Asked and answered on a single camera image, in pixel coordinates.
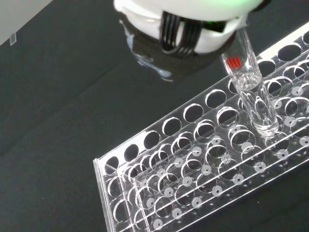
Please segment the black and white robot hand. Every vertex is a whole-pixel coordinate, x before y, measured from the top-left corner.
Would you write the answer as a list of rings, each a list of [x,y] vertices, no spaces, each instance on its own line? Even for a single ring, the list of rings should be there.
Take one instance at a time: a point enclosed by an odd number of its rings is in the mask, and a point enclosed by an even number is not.
[[[173,82],[222,58],[237,71],[253,55],[247,19],[267,0],[115,0],[127,45],[141,66]]]

